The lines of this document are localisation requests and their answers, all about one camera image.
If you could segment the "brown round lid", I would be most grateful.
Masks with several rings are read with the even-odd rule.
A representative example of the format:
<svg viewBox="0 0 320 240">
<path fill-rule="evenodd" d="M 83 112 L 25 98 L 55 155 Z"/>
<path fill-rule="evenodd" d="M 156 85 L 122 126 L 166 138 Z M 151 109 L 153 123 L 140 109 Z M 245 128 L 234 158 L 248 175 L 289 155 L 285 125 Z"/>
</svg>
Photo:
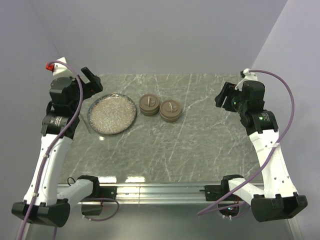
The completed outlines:
<svg viewBox="0 0 320 240">
<path fill-rule="evenodd" d="M 174 118 L 181 114 L 182 108 L 175 100 L 166 100 L 160 105 L 160 112 L 167 118 Z"/>
<path fill-rule="evenodd" d="M 160 106 L 159 98 L 154 94 L 145 94 L 139 99 L 139 107 L 146 112 L 151 112 Z"/>
</svg>

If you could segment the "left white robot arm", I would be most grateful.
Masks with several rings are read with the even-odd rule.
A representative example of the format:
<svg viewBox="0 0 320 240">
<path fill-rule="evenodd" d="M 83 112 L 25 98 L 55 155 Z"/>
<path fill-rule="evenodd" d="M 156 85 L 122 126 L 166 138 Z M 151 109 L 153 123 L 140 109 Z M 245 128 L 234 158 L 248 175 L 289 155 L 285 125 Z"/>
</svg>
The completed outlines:
<svg viewBox="0 0 320 240">
<path fill-rule="evenodd" d="M 82 175 L 76 182 L 58 192 L 59 176 L 80 122 L 78 105 L 103 90 L 101 80 L 87 67 L 79 76 L 54 79 L 50 86 L 50 102 L 42 120 L 41 148 L 30 187 L 21 202 L 15 202 L 11 212 L 30 224 L 63 227 L 71 209 L 87 198 L 96 201 L 101 195 L 99 180 Z"/>
</svg>

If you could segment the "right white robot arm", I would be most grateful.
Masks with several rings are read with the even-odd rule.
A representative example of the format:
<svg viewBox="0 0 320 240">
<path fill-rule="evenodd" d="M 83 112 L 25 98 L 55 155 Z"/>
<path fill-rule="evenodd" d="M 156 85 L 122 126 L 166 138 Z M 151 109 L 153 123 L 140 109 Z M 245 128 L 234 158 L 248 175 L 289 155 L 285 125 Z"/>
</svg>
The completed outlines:
<svg viewBox="0 0 320 240">
<path fill-rule="evenodd" d="M 254 218 L 262 223 L 291 219 L 307 207 L 306 196 L 294 186 L 280 146 L 276 117 L 264 108 L 265 85 L 246 80 L 242 88 L 226 82 L 215 97 L 215 105 L 238 113 L 240 122 L 253 144 L 260 165 L 263 189 L 258 189 L 240 175 L 224 176 L 220 185 L 220 200 L 235 196 L 247 202 Z"/>
</svg>

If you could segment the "silver glitter plate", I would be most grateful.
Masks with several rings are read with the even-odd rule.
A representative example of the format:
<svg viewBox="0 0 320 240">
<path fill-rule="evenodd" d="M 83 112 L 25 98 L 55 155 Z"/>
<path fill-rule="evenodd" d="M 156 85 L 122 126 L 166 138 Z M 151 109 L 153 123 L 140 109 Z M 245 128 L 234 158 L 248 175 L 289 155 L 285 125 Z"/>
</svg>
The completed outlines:
<svg viewBox="0 0 320 240">
<path fill-rule="evenodd" d="M 135 103 L 126 95 L 114 93 L 104 95 L 91 104 L 87 121 L 100 135 L 117 135 L 130 128 L 136 116 Z"/>
</svg>

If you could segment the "right round metal container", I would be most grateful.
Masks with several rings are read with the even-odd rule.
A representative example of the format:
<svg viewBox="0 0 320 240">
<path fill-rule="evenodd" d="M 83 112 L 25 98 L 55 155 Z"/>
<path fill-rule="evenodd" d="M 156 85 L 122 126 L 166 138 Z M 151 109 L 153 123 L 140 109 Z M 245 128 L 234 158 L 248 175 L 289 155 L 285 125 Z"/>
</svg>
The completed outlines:
<svg viewBox="0 0 320 240">
<path fill-rule="evenodd" d="M 173 123 L 173 122 L 176 122 L 180 118 L 181 114 L 180 113 L 169 114 L 169 113 L 160 112 L 160 116 L 161 116 L 162 120 L 164 120 L 165 122 Z"/>
</svg>

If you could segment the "round metal container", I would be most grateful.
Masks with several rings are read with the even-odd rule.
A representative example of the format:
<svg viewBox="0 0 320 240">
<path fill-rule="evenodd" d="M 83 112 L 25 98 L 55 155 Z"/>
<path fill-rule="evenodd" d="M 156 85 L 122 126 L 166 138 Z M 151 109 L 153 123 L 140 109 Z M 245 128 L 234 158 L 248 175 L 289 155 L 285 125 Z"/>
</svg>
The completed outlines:
<svg viewBox="0 0 320 240">
<path fill-rule="evenodd" d="M 152 108 L 152 109 L 146 109 L 146 108 L 140 107 L 139 109 L 140 109 L 140 112 L 144 116 L 151 117 L 151 116 L 156 115 L 159 112 L 160 107 L 158 106 L 158 107 Z"/>
<path fill-rule="evenodd" d="M 180 118 L 181 114 L 180 113 L 169 114 L 169 113 L 160 112 L 160 116 L 161 116 L 162 120 L 164 120 L 165 122 L 173 123 L 173 122 L 176 122 Z"/>
</svg>

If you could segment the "left round metal container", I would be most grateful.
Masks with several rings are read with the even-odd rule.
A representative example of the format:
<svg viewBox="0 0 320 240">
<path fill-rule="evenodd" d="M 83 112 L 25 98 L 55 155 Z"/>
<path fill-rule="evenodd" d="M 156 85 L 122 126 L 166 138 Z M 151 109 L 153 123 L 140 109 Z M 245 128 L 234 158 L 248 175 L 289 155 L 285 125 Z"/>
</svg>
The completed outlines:
<svg viewBox="0 0 320 240">
<path fill-rule="evenodd" d="M 146 109 L 146 108 L 140 107 L 139 109 L 140 109 L 140 112 L 144 116 L 151 117 L 151 116 L 156 115 L 159 112 L 160 107 L 158 106 L 158 107 L 152 108 L 152 109 Z"/>
</svg>

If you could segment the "aluminium mounting rail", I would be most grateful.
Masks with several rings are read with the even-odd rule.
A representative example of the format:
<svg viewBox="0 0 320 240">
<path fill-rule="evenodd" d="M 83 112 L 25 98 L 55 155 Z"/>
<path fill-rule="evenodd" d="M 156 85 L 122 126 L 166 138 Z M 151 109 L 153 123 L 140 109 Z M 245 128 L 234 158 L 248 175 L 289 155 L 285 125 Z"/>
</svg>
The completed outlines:
<svg viewBox="0 0 320 240">
<path fill-rule="evenodd" d="M 102 183 L 121 205 L 177 205 L 207 204 L 205 186 L 220 187 L 220 182 L 166 182 L 166 183 Z"/>
</svg>

